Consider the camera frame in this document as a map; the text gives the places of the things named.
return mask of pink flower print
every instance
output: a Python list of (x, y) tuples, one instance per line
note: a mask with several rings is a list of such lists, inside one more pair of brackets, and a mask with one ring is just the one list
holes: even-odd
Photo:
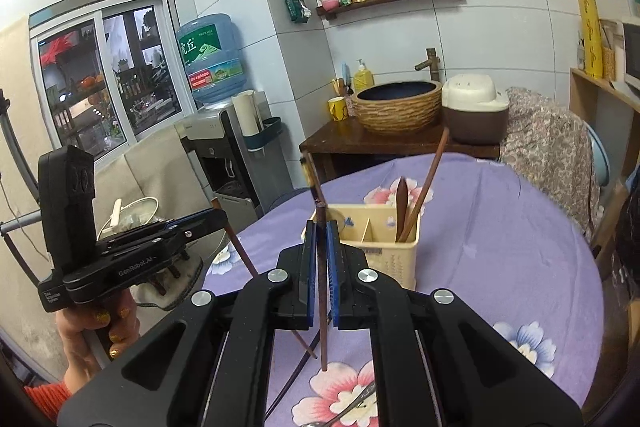
[[(400, 178), (391, 184), (390, 188), (376, 187), (369, 194), (364, 196), (364, 202), (368, 204), (396, 204), (396, 192), (398, 191), (398, 184)], [(413, 206), (414, 201), (418, 199), (422, 187), (418, 187), (418, 182), (411, 178), (406, 179), (406, 186), (409, 189), (409, 206)], [(430, 188), (427, 192), (427, 197), (424, 198), (424, 202), (433, 200), (433, 189)]]
[[(312, 422), (328, 422), (345, 410), (374, 380), (373, 361), (366, 363), (359, 373), (345, 363), (329, 363), (326, 372), (318, 371), (318, 374), (309, 380), (311, 389), (319, 396), (307, 396), (295, 404), (291, 409), (293, 422), (299, 426)], [(378, 427), (376, 393), (333, 425), (343, 426)]]

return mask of rice cooker lid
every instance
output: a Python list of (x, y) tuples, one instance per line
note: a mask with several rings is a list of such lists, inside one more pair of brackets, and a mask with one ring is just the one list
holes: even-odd
[(509, 107), (509, 98), (495, 89), (488, 74), (457, 74), (442, 87), (442, 105), (453, 110), (498, 112)]

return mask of human hand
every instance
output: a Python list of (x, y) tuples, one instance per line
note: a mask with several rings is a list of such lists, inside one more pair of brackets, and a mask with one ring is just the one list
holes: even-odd
[(116, 358), (140, 337), (140, 321), (136, 316), (136, 302), (129, 290), (107, 299), (104, 308), (93, 305), (75, 305), (56, 312), (58, 333), (62, 339), (69, 367), (64, 382), (70, 393), (75, 393), (100, 371), (94, 354), (82, 332), (98, 330), (107, 325), (113, 343), (111, 358)]

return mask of round table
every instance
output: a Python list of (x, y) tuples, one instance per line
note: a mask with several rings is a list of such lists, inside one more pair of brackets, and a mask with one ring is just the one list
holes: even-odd
[[(332, 180), (322, 190), (329, 204), (391, 204), (400, 176), (417, 195), (432, 159), (393, 160)], [(584, 238), (555, 203), (501, 163), (446, 154), (431, 188), (421, 217), (416, 291), (452, 289), (582, 405), (603, 331), (602, 285)], [(239, 233), (259, 272), (273, 268), (281, 250), (301, 243), (313, 211), (306, 192)], [(209, 267), (204, 287), (222, 295), (249, 278), (230, 247)], [(302, 332), (307, 341), (318, 317), (316, 311), (316, 325)], [(328, 371), (321, 373), (320, 361), (309, 360), (267, 425), (329, 420), (373, 380), (368, 331), (330, 328), (328, 353)], [(302, 354), (292, 334), (276, 332), (268, 405)], [(378, 427), (375, 402), (365, 405), (335, 427)]]

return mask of faucet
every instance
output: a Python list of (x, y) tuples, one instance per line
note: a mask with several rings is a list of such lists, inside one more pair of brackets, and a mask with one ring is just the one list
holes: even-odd
[(414, 69), (416, 71), (422, 71), (427, 66), (429, 67), (431, 80), (433, 82), (440, 81), (440, 72), (438, 71), (438, 64), (440, 63), (440, 59), (438, 55), (436, 55), (436, 48), (427, 48), (427, 60), (421, 62), (420, 64), (416, 64)]

